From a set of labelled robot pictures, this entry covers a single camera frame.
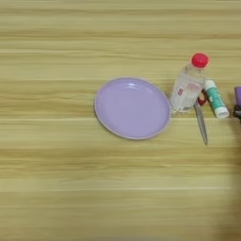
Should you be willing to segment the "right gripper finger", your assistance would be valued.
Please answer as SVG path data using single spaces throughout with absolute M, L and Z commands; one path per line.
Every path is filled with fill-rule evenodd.
M 236 104 L 234 106 L 233 116 L 241 121 L 241 105 Z

